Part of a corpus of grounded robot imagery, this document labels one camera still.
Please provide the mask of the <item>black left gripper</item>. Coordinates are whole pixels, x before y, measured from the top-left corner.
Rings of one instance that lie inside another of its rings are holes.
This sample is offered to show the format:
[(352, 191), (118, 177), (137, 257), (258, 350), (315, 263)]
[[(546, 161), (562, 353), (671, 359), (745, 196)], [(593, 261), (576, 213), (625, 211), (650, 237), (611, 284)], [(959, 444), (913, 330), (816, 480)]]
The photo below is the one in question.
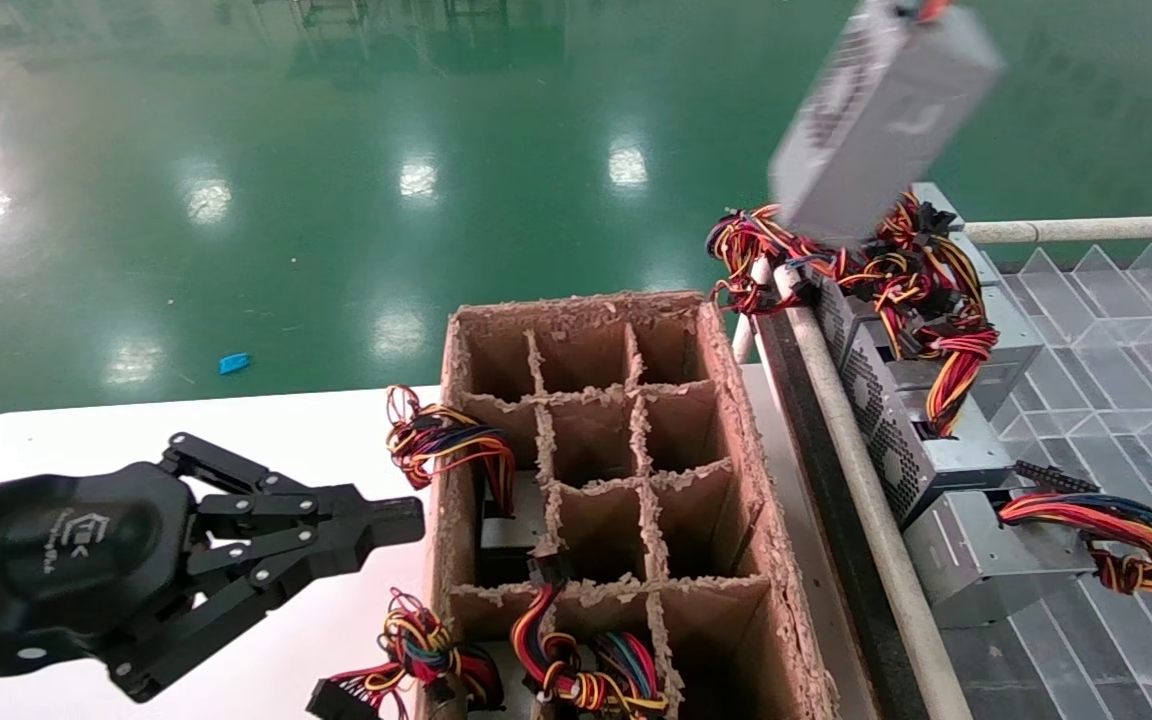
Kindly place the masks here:
[[(103, 657), (120, 691), (151, 702), (316, 579), (425, 537), (420, 498), (305, 486), (196, 435), (173, 435), (157, 467), (0, 483), (0, 676)], [(206, 532), (247, 544), (184, 564), (185, 478), (218, 491), (197, 501)], [(197, 594), (204, 602), (136, 641)]]

